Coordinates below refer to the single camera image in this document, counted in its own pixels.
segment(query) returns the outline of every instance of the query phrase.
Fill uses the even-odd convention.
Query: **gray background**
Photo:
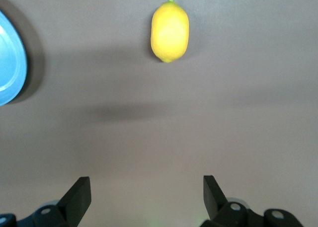
[[[167,0],[0,0],[29,55],[0,107],[0,213],[89,175],[81,227],[198,227],[203,175],[318,225],[318,0],[175,0],[186,54],[150,49]]]

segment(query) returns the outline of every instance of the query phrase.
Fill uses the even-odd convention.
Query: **yellow fruit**
[[[183,56],[189,41],[189,18],[173,0],[168,0],[154,13],[151,27],[151,48],[163,62]]]

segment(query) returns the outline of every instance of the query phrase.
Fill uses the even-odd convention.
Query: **blue round object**
[[[13,100],[26,79],[27,59],[14,26],[0,11],[0,106]]]

